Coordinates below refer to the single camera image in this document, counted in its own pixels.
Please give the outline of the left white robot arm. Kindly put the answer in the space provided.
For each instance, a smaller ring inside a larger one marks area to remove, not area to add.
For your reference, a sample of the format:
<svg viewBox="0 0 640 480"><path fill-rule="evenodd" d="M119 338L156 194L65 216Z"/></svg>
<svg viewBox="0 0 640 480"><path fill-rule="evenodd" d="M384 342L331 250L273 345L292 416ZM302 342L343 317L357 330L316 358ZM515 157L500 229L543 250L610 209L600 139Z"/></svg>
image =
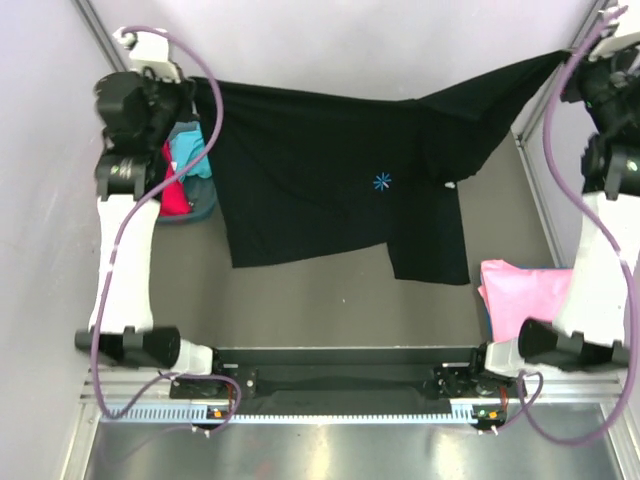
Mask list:
<svg viewBox="0 0 640 480"><path fill-rule="evenodd" d="M155 326L149 293L161 211L156 188L169 169L163 149L174 125L191 116L193 85L179 74L163 78L145 67L109 74L94 92L103 122L94 173L99 286L89 325L76 332L75 347L93 363L192 374L197 390L216 396L226 387L227 374L214 364L213 350L184 339L175 326Z"/></svg>

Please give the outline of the black t shirt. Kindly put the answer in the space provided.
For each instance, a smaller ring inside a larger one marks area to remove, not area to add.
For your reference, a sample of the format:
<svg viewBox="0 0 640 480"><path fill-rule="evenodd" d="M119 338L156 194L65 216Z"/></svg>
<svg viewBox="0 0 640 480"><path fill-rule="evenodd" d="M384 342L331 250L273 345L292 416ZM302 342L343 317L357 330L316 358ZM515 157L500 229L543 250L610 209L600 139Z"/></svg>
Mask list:
<svg viewBox="0 0 640 480"><path fill-rule="evenodd" d="M233 266L382 244L399 280L467 284L456 186L480 171L566 59L556 51L398 101L198 78Z"/></svg>

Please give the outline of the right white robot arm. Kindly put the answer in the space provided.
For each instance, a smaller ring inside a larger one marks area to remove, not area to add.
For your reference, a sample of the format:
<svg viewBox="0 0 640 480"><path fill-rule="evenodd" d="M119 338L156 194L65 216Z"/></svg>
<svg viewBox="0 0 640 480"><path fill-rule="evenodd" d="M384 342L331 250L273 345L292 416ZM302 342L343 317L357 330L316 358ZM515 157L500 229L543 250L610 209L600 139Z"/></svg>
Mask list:
<svg viewBox="0 0 640 480"><path fill-rule="evenodd" d="M636 44L590 54L561 99L581 101L596 126L581 157L582 226L568 296L550 322L528 318L512 340L492 342L467 370L469 388L487 396L504 376L529 365L565 372L628 368L625 303L639 257L639 73Z"/></svg>

